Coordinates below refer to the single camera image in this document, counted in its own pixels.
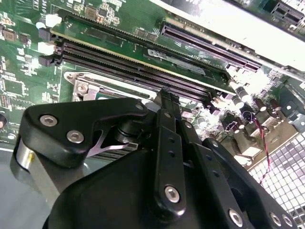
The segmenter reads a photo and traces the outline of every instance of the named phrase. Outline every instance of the motherboard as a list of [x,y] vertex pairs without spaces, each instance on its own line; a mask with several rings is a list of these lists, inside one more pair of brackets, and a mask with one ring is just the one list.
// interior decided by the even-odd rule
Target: motherboard
[[[272,8],[265,0],[236,4],[256,14]],[[291,4],[300,15],[294,17],[303,20],[293,1],[282,4]],[[279,23],[291,23],[290,33],[303,36],[304,22],[285,17]],[[152,101],[164,87],[180,97],[182,117],[200,138],[222,139],[237,132],[231,115],[242,129],[249,122],[245,112],[266,104],[281,119],[279,88],[289,77],[305,79],[300,69],[154,0],[0,0],[0,56],[2,147],[14,146],[29,106],[134,97],[157,110]]]

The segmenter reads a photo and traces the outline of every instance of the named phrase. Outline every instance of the black metal bracket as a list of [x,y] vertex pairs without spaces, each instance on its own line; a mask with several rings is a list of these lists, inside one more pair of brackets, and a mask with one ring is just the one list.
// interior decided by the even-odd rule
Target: black metal bracket
[[[145,117],[147,113],[147,108],[133,98],[32,106],[24,112],[19,135],[29,149],[60,166],[75,167],[92,147],[94,131],[115,126],[124,119]],[[44,125],[44,115],[54,117],[57,124]],[[68,140],[67,134],[72,130],[83,135],[81,143]]]
[[[58,174],[50,171],[58,166],[78,171],[97,145],[95,133],[105,130],[101,146],[115,140],[137,142],[140,148],[69,185],[57,198],[46,228],[296,229],[293,219],[219,142],[201,142],[192,124],[181,118],[177,96],[161,90],[155,103],[161,107],[157,113],[131,98],[38,105],[25,111],[12,160],[30,173],[43,169],[58,192],[66,186],[50,184]],[[56,124],[54,119],[43,124],[46,115]],[[71,130],[81,133],[82,141],[71,141]]]

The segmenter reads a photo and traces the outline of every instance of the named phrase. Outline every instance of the red and black wire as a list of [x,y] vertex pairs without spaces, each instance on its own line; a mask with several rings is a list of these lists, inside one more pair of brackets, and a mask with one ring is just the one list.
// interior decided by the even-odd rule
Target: red and black wire
[[262,178],[260,179],[260,182],[259,184],[261,185],[265,179],[265,177],[267,176],[267,174],[270,172],[271,170],[271,162],[270,162],[270,157],[269,157],[269,152],[268,152],[268,147],[267,147],[267,143],[266,143],[266,140],[265,140],[265,135],[264,135],[264,128],[261,126],[261,124],[257,121],[257,119],[254,120],[254,123],[256,125],[256,127],[259,129],[260,131],[260,134],[261,134],[261,138],[263,140],[263,144],[264,144],[264,151],[266,153],[266,157],[267,157],[267,170],[265,172],[265,174],[262,176]]

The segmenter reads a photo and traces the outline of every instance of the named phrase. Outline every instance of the integrated circuit chip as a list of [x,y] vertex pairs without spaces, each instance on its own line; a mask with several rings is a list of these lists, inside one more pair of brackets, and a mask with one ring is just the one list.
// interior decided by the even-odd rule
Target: integrated circuit chip
[[0,106],[3,108],[9,107],[9,99],[6,95],[0,94]]
[[104,9],[99,9],[99,15],[103,16],[103,17],[106,17],[107,16],[107,10],[104,10]]
[[25,34],[19,34],[19,41],[22,44],[28,44],[28,36]]
[[157,35],[155,35],[155,34],[152,34],[152,33],[147,33],[147,39],[149,39],[149,40],[151,40],[151,41],[153,41],[153,42],[155,42],[156,40],[157,40],[157,38],[158,38],[158,36]]
[[3,37],[6,41],[14,42],[16,40],[16,33],[12,30],[3,30]]
[[7,80],[7,79],[3,79],[2,82],[5,92],[22,95],[23,87],[21,82]]
[[151,40],[153,42],[155,42],[158,38],[157,35],[149,33],[149,32],[145,32],[145,31],[140,30],[138,28],[135,30],[135,34],[138,35],[139,37],[146,38],[146,39]]
[[115,36],[108,36],[106,38],[106,41],[109,43],[112,43],[112,44],[116,44],[116,45],[121,45],[121,43],[122,43],[122,40]]
[[146,32],[140,29],[136,29],[135,34],[137,34],[139,37],[146,37]]
[[91,6],[87,6],[85,10],[85,17],[95,21],[97,18],[97,9]]

